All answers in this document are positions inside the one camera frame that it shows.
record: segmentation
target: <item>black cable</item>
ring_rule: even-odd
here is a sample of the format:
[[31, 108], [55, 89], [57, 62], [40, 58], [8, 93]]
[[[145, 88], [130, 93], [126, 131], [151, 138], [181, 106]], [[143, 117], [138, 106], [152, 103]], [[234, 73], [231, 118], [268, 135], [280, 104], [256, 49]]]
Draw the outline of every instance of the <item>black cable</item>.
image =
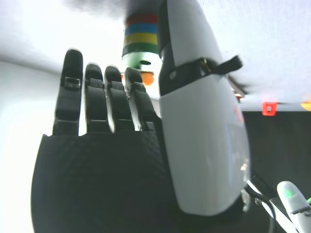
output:
[[265, 202], [268, 206], [269, 206], [269, 208], [270, 208], [270, 210], [271, 210], [271, 212], [272, 212], [272, 216], [273, 216], [273, 218], [271, 218], [270, 216], [270, 218], [269, 218], [269, 230], [268, 230], [268, 233], [273, 233], [274, 232], [274, 227], [275, 227], [275, 220], [276, 220], [276, 212], [274, 211], [274, 208], [273, 208], [273, 205], [271, 204], [271, 202], [269, 201], [269, 199], [268, 198], [266, 198], [264, 195], [262, 195], [262, 194], [259, 194], [259, 193], [257, 193], [255, 190], [253, 190], [249, 185], [247, 185], [245, 188], [245, 191], [246, 192], [248, 192], [248, 194], [249, 195], [251, 195], [251, 196], [253, 196], [253, 197], [255, 197], [255, 198], [257, 198], [257, 199], [259, 199], [259, 200], [261, 200], [262, 202]]

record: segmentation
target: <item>black hole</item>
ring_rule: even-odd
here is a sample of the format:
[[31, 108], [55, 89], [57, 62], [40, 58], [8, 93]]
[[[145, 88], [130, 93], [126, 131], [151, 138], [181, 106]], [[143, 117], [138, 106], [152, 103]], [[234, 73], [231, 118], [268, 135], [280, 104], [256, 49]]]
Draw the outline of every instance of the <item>black hole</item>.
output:
[[142, 65], [151, 65], [151, 62], [145, 60], [141, 60], [139, 63], [141, 63]]

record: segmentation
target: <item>green ring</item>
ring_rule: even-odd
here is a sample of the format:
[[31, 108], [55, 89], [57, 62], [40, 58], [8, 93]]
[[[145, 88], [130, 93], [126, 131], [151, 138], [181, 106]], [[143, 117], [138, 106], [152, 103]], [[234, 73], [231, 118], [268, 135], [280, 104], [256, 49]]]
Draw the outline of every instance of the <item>green ring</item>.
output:
[[149, 43], [134, 43], [129, 44], [123, 48], [122, 56], [131, 52], [153, 52], [158, 54], [158, 47]]

